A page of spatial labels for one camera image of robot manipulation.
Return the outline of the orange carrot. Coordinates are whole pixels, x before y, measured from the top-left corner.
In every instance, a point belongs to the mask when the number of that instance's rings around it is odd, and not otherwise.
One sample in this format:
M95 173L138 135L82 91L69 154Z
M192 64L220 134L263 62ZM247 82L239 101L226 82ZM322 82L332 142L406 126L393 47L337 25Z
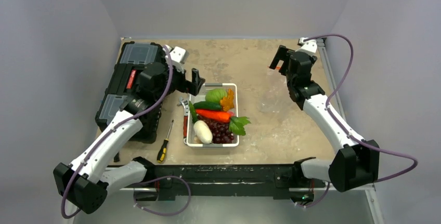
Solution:
M222 123L229 123L231 115L224 111L211 111L205 109L196 109L196 114Z

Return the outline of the white radish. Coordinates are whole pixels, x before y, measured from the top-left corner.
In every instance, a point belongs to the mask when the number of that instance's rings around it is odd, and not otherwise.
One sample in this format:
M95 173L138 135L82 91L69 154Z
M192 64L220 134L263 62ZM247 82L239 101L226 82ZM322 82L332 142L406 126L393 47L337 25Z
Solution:
M203 143L203 144L210 144L213 141L213 134L208 127L207 123L198 120L193 124L193 131L196 137Z

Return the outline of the dark red grapes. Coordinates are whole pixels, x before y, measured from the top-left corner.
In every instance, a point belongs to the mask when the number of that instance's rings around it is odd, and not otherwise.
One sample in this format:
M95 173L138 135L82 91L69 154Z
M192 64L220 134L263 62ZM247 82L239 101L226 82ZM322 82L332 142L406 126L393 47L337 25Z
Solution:
M206 122L208 127L210 128L213 134L212 143L221 144L234 142L235 136L229 131L229 123L218 122L209 118L202 117L200 115L198 116L198 119Z

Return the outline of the green leafy vegetable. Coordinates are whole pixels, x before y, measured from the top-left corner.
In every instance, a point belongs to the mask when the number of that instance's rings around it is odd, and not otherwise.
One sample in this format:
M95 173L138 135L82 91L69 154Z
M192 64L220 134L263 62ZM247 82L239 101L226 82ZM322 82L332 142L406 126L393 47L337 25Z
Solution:
M229 121L229 131L234 135L245 136L246 135L245 126L247 124L251 124L251 121L249 120L248 117L231 116Z

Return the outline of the clear orange zip bag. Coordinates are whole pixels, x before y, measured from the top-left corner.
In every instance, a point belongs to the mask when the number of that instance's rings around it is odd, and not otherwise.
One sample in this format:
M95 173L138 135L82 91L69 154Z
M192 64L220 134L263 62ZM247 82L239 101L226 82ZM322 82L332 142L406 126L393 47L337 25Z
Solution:
M263 77L262 89L257 100L257 108L264 113L285 114L289 111L298 111L299 108L289 96L286 76L279 71L281 65L276 65L275 69L266 70Z

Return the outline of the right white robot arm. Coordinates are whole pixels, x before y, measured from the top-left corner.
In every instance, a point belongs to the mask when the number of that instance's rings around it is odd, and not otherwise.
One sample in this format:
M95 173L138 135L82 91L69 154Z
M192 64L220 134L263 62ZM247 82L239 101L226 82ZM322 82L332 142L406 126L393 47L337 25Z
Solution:
M316 45L311 48L304 45L298 50L280 45L269 68L278 69L286 77L291 100L316 123L335 153L331 161L309 157L295 162L293 182L304 186L318 179L345 192L378 179L379 145L352 130L327 102L324 90L312 80L316 49Z

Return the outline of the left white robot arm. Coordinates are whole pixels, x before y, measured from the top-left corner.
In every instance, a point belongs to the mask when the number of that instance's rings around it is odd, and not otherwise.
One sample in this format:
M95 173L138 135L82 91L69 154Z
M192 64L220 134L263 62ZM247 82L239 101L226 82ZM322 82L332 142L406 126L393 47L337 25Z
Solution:
M107 196L130 185L149 187L161 180L155 166L147 159L136 157L128 164L106 171L109 162L138 132L157 131L164 98L174 91L197 95L205 79L197 69L191 80L176 65L152 62L135 74L130 94L99 137L69 164L60 163L53 171L57 191L61 195L61 214L69 219L66 204L78 212L91 214Z

